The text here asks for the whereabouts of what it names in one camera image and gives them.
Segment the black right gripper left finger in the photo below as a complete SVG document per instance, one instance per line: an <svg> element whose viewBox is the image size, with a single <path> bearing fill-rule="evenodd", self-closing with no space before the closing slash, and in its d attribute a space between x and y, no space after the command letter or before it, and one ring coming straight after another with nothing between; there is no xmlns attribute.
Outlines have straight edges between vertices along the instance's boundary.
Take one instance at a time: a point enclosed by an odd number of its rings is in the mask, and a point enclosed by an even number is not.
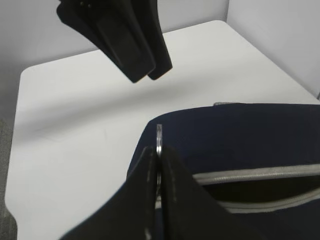
<svg viewBox="0 0 320 240"><path fill-rule="evenodd" d="M152 240L155 235L157 154L143 149L119 190L63 240Z"/></svg>

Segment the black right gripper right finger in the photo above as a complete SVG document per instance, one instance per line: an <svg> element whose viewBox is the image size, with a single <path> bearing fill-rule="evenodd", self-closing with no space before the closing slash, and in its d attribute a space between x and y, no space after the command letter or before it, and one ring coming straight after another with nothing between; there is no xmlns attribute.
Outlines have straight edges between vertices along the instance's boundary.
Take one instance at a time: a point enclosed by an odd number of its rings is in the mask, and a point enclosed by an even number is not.
<svg viewBox="0 0 320 240"><path fill-rule="evenodd" d="M253 231L222 208L193 178L177 152L162 148L161 203L166 240L251 240Z"/></svg>

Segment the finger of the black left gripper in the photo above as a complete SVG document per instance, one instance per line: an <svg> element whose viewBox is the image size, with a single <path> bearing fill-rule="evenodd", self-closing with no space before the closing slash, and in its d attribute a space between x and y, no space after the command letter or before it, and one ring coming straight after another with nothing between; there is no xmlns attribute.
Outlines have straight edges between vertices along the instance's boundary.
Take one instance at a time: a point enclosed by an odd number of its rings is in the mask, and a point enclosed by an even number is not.
<svg viewBox="0 0 320 240"><path fill-rule="evenodd" d="M62 0L62 23L101 50L133 83L151 73L156 61L128 0Z"/></svg>
<svg viewBox="0 0 320 240"><path fill-rule="evenodd" d="M173 67L160 25L158 1L133 0L131 3L155 61L155 68L148 76L157 80Z"/></svg>

